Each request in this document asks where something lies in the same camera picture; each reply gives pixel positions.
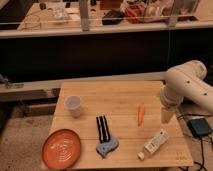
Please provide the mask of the beige wooden tool tip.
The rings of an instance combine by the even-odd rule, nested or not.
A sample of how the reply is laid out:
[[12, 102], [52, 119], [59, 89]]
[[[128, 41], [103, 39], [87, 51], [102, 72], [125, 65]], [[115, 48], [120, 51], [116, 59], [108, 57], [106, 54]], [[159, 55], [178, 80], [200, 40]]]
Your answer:
[[163, 124], [169, 123], [171, 118], [173, 117], [173, 114], [174, 110], [172, 108], [163, 107], [161, 112], [161, 122]]

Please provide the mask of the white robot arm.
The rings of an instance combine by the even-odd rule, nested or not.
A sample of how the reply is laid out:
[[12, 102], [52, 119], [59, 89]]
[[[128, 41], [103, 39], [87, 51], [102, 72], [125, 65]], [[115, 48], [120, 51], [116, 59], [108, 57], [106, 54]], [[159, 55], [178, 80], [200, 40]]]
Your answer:
[[206, 66], [199, 60], [176, 65], [165, 72], [165, 85], [160, 90], [162, 123], [171, 120], [185, 98], [213, 115], [213, 87], [204, 82], [206, 75]]

